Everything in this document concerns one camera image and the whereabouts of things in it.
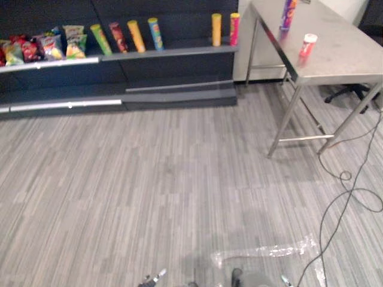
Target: table top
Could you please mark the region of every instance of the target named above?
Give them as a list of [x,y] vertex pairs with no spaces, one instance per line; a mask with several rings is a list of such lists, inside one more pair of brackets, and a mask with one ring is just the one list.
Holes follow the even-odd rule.
[[[284,0],[253,0],[253,11],[298,85],[383,81],[383,48],[319,0],[297,2],[288,32],[279,29]],[[305,34],[318,35],[311,54],[299,56]]]

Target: clear plastic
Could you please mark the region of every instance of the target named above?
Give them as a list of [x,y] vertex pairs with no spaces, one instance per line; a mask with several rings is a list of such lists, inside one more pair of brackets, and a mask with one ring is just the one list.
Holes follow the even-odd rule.
[[[221,276],[215,276],[214,286],[229,287],[233,268],[241,268],[249,273],[261,272],[275,282],[275,286],[283,286],[281,275],[284,275],[295,286],[305,265],[318,254],[319,246],[312,234],[288,245],[214,252],[211,254],[211,260],[215,273],[221,273]],[[310,267],[301,286],[314,287],[313,282],[317,282],[315,286],[325,287],[320,258]]]

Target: yellow can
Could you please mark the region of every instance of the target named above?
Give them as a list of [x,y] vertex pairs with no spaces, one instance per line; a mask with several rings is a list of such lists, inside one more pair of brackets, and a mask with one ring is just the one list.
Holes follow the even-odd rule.
[[139,31],[139,27],[136,20],[128,21],[127,26],[132,34],[133,42],[136,46],[138,52],[143,53],[145,49],[144,42],[142,40],[141,32]]
[[222,22],[221,14],[214,13],[211,15],[212,41],[213,41],[213,46],[215,47],[218,47],[221,45],[221,22]]

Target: table leg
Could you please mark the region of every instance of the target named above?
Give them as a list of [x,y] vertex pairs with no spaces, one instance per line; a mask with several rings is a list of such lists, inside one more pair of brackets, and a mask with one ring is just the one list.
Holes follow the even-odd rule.
[[283,80],[281,82],[281,85],[283,86],[283,84],[286,82],[287,80],[287,76],[288,76],[288,70],[286,69],[286,72],[285,72],[285,75],[283,76]]
[[291,99],[290,104],[288,105],[287,111],[286,111],[285,115],[283,116],[282,123],[278,129],[278,133],[276,134],[274,142],[273,142],[273,144],[270,148],[270,151],[268,153],[268,158],[272,157],[272,155],[275,151],[275,148],[278,145],[278,142],[281,139],[281,136],[282,136],[288,122],[290,121],[290,118],[291,118],[291,115],[293,114],[294,108],[296,107],[296,105],[298,104],[298,101],[300,99],[300,89],[301,88],[302,88],[301,86],[297,86],[297,89],[294,92],[293,98]]
[[259,22],[258,19],[256,19],[256,23],[254,24],[253,40],[251,40],[250,57],[249,57],[248,65],[247,65],[247,74],[246,74],[246,87],[249,85],[251,66],[253,65],[254,49],[256,46],[256,36],[258,31],[258,22]]
[[321,147],[318,151],[318,154],[324,152],[326,148],[328,148],[335,139],[345,130],[345,128],[350,124],[350,122],[355,118],[357,114],[372,100],[372,98],[380,91],[383,87],[383,83],[378,83],[372,87],[370,92],[366,95],[366,97],[360,102],[360,104],[353,110],[352,113],[346,118],[346,120],[338,127],[338,129],[334,132],[334,137],[327,140],[327,142]]

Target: white wall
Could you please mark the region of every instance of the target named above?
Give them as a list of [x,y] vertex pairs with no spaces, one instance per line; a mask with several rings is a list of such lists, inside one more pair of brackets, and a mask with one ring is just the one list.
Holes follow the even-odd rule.
[[[249,7],[250,2],[251,0],[239,0],[238,12],[242,18],[239,30],[239,51],[235,54],[234,59],[233,77],[235,81],[244,81],[246,79],[251,37],[255,21],[254,15]],[[355,25],[359,23],[367,5],[367,0],[321,0],[321,2],[325,3],[347,21]],[[269,42],[266,34],[263,32],[263,29],[259,29],[253,65],[274,65],[281,63],[282,61]],[[276,79],[282,78],[283,74],[284,69],[259,69],[251,72],[250,79]]]
[[320,0],[344,19],[358,25],[368,0]]

